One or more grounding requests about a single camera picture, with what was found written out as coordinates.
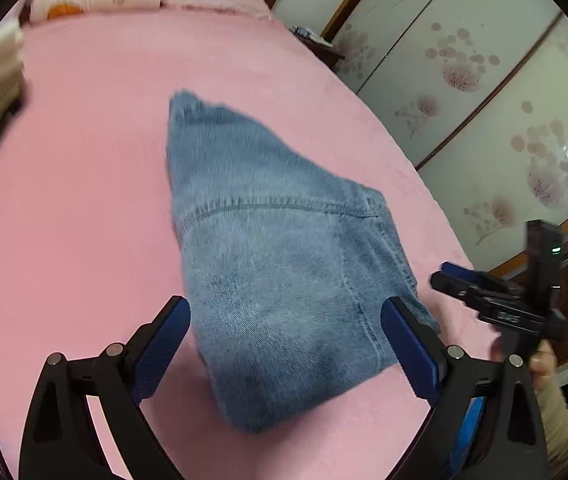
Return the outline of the beige right sleeve forearm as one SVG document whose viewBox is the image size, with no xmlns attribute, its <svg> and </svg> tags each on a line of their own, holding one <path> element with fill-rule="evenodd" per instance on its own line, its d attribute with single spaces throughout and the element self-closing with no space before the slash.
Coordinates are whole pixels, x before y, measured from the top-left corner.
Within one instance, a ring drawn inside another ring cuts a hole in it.
<svg viewBox="0 0 568 480">
<path fill-rule="evenodd" d="M 568 406 L 555 378 L 536 393 L 544 427 L 549 474 L 563 479 L 568 474 Z"/>
</svg>

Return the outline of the right hand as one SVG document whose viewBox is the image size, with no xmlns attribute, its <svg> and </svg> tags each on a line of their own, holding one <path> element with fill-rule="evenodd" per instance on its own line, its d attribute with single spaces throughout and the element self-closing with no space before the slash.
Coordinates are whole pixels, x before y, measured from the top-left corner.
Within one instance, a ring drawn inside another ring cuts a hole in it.
<svg viewBox="0 0 568 480">
<path fill-rule="evenodd" d="M 543 339 L 530 360 L 528 370 L 536 392 L 557 387 L 557 358 L 552 345 Z"/>
</svg>

